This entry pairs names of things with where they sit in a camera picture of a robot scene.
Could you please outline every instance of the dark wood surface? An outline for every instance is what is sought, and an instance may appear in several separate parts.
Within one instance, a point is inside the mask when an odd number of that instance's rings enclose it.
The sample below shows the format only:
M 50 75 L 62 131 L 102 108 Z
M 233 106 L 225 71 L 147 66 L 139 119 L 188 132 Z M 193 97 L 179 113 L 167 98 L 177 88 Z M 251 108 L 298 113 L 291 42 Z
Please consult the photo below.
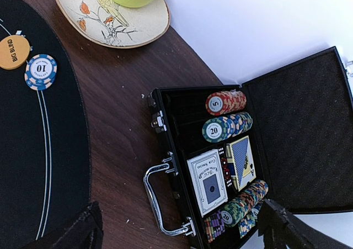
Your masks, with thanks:
M 188 248 L 186 238 L 158 230 L 142 183 L 145 171 L 161 162 L 146 97 L 156 87 L 218 85 L 218 78 L 173 28 L 138 49 L 109 49 L 80 36 L 55 0 L 24 1 L 56 32 L 78 77 L 90 132 L 92 200 L 103 211 L 103 248 Z M 152 183 L 166 227 L 178 227 L 167 176 Z

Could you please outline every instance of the case handle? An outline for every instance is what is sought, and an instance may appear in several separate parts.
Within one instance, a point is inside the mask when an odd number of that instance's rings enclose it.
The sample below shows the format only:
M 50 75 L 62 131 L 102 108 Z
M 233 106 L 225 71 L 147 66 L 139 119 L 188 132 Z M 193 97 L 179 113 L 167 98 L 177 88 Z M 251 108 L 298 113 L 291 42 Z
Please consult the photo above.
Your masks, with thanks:
M 180 235 L 180 234 L 185 234 L 186 236 L 187 235 L 195 236 L 196 231 L 195 231 L 194 222 L 193 222 L 192 218 L 190 218 L 190 217 L 186 217 L 189 222 L 182 224 L 181 228 L 179 228 L 179 229 L 168 231 L 164 228 L 161 209 L 159 208 L 157 197 L 156 197 L 156 195 L 153 191 L 153 188 L 148 180 L 149 176 L 153 173 L 158 173 L 158 172 L 163 172 L 163 171 L 165 171 L 166 173 L 174 172 L 174 169 L 173 168 L 170 169 L 170 165 L 168 163 L 170 161 L 173 161 L 173 154 L 171 152 L 169 152 L 169 155 L 170 155 L 170 158 L 164 159 L 163 164 L 152 166 L 145 173 L 145 176 L 143 177 L 143 183 L 145 184 L 147 196 L 148 196 L 149 202 L 151 204 L 154 217 L 156 218 L 158 227 L 160 228 L 162 233 L 169 235 L 169 236 L 176 236 L 176 235 Z

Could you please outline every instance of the plate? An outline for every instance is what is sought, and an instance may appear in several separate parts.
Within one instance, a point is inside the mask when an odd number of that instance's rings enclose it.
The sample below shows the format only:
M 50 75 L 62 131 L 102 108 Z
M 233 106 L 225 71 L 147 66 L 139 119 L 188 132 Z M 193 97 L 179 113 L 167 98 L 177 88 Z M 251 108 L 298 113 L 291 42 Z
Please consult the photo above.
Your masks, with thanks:
M 56 0 L 70 24 L 99 45 L 130 49 L 160 38 L 170 26 L 164 0 L 141 8 L 126 8 L 112 0 Z

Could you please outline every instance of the poker chip case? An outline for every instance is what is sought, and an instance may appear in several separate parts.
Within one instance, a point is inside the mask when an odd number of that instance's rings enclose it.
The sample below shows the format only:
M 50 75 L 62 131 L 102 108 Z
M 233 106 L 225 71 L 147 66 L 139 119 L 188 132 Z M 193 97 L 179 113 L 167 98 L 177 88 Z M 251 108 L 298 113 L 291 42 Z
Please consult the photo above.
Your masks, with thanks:
M 253 127 L 238 136 L 249 136 L 256 178 L 269 186 L 266 197 L 296 214 L 353 211 L 353 115 L 349 73 L 336 47 L 269 72 L 242 86 L 155 89 L 148 97 L 163 161 L 144 177 L 157 224 L 167 235 L 184 234 L 191 248 L 240 248 L 257 226 L 240 239 L 237 228 L 207 242 L 203 218 L 186 160 L 234 141 L 231 137 L 210 143 L 202 137 L 202 125 L 213 118 L 205 100 L 213 92 L 242 91 L 244 111 Z M 167 231 L 157 197 L 149 183 L 152 173 L 169 176 L 173 196 L 183 220 Z M 237 196 L 227 189 L 228 200 Z

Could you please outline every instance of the poker table felt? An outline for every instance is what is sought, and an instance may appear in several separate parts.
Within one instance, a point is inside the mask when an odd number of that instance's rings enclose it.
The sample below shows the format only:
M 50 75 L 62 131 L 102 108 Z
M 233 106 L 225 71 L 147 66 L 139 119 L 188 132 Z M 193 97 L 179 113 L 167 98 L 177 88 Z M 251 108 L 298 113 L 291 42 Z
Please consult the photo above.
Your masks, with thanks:
M 0 69 L 0 248 L 20 248 L 54 230 L 90 200 L 87 122 L 69 58 L 48 24 L 22 0 L 0 0 L 0 40 L 22 31 L 58 66 L 53 85 L 34 91 L 26 63 Z

